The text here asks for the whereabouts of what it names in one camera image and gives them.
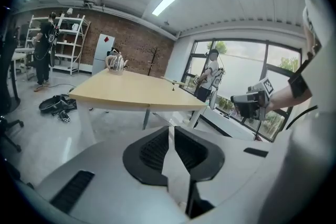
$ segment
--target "silver kettle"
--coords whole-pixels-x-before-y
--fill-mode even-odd
[[[124,62],[121,54],[117,52],[112,52],[105,58],[107,68],[110,70],[111,73],[117,75],[122,75],[122,72],[124,71],[127,62],[128,60]]]

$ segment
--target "brown brick wall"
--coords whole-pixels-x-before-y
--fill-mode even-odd
[[[59,14],[61,9],[38,9],[31,12],[20,13],[12,18],[12,25],[20,26],[30,21],[32,14],[35,17],[43,17],[54,11]],[[158,52],[154,60],[151,70],[151,76],[163,76],[168,65],[171,52],[173,50],[174,41],[160,35],[159,33],[145,27],[123,19],[117,16],[109,15],[102,12],[96,12],[87,9],[74,9],[73,17],[77,14],[82,17],[85,15],[86,19],[91,21],[88,33],[86,35],[81,63],[92,65],[93,57],[95,55],[96,45],[100,34],[106,34],[115,37],[115,47],[118,48],[128,62],[128,70],[136,73],[147,74],[150,61],[152,60],[155,47],[158,47]],[[73,41],[74,36],[67,35],[67,41]],[[72,48],[66,46],[65,54],[70,54]]]

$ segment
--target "gray floor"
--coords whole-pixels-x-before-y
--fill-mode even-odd
[[[51,86],[60,83],[77,86],[89,77],[89,74],[84,73],[75,73],[70,76],[66,73],[54,72]],[[21,104],[14,112],[6,116],[8,120],[24,121],[23,128],[17,125],[7,133],[15,143],[21,146],[22,152],[16,152],[4,139],[0,141],[0,150],[3,156],[20,171],[22,181],[31,182],[36,186],[53,170],[84,148],[78,145],[80,123],[77,111],[69,113],[71,121],[64,123],[57,119],[57,116],[42,115],[38,108],[44,99],[51,98],[55,94],[68,93],[72,86],[59,85],[34,92],[35,85],[36,78],[26,81],[25,74],[18,74],[17,89]],[[8,81],[8,86],[11,91],[10,81]],[[128,111],[106,113],[104,110],[94,109],[90,115],[96,140],[100,142],[117,133],[141,130],[144,114],[144,112]],[[169,125],[168,122],[170,125],[183,125],[182,120],[187,117],[189,117],[187,113],[178,112],[151,114],[148,128]],[[218,133],[202,121],[199,122],[197,129]]]

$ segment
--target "black window frame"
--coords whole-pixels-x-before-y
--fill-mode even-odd
[[[276,73],[279,73],[281,75],[284,75],[286,77],[291,77],[294,73],[287,70],[287,69],[284,69],[284,68],[281,68],[281,67],[277,67],[277,66],[274,66],[274,65],[271,65],[269,63],[267,63],[267,58],[268,58],[268,49],[269,49],[269,45],[271,46],[276,46],[276,47],[280,47],[280,48],[284,48],[284,49],[288,49],[288,50],[291,50],[291,51],[296,51],[299,53],[299,57],[300,57],[300,64],[302,64],[302,49],[301,48],[294,48],[294,47],[290,47],[288,45],[284,45],[284,44],[280,44],[280,43],[277,43],[277,42],[273,42],[273,41],[269,41],[269,40],[260,40],[260,39],[248,39],[248,38],[212,38],[212,39],[199,39],[199,40],[195,40],[194,41],[194,44],[193,44],[193,47],[192,47],[192,50],[191,50],[191,53],[189,55],[189,58],[188,58],[188,61],[187,61],[187,64],[186,64],[186,67],[184,69],[184,72],[183,72],[183,75],[182,75],[182,82],[185,81],[186,77],[187,76],[190,76],[190,77],[195,77],[194,74],[191,74],[191,73],[188,73],[187,72],[187,69],[192,61],[193,58],[206,58],[206,61],[204,63],[204,66],[203,66],[203,70],[202,70],[202,73],[204,72],[205,70],[205,67],[206,67],[206,64],[208,62],[208,55],[206,54],[195,54],[193,53],[196,49],[196,46],[197,46],[197,43],[198,42],[211,42],[211,47],[210,49],[213,49],[214,46],[215,46],[215,43],[216,41],[244,41],[244,42],[254,42],[254,43],[259,43],[259,44],[265,44],[266,48],[265,48],[265,55],[264,55],[264,61],[263,61],[263,66],[262,66],[262,70],[261,70],[261,74],[260,74],[260,80],[265,78],[266,77],[266,74],[267,74],[267,71],[270,70],[270,71],[273,71],[273,72],[276,72]],[[225,111],[219,109],[219,108],[216,108],[218,111],[222,112],[222,113],[225,113],[227,114]],[[280,116],[283,116],[285,119],[279,129],[279,131],[275,134],[274,138],[273,139],[270,139],[268,137],[266,137],[265,135],[261,134],[259,132],[259,127],[261,125],[261,121],[259,122],[258,124],[258,127],[256,129],[253,129],[252,127],[248,126],[247,124],[245,124],[246,122],[246,119],[247,118],[243,118],[241,121],[239,119],[236,119],[232,116],[230,116],[230,118],[234,119],[235,121],[239,122],[241,125],[243,125],[244,127],[250,129],[251,131],[255,132],[256,134],[260,135],[262,138],[266,139],[267,141],[269,142],[274,142],[274,140],[276,139],[277,135],[279,132],[281,132],[284,127],[286,126],[286,123],[289,119],[289,116],[290,116],[290,113],[292,112],[292,109],[293,107],[289,107],[287,109],[287,111],[284,111],[284,110],[281,110],[281,109],[278,109],[278,110],[274,110],[274,112],[276,112],[277,114],[279,114]]]

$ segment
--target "kettle handle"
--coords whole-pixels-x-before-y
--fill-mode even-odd
[[[109,65],[109,60],[113,58],[113,55],[108,55],[106,58],[105,58],[105,64],[106,64],[106,67],[108,69],[111,69],[110,65]]]

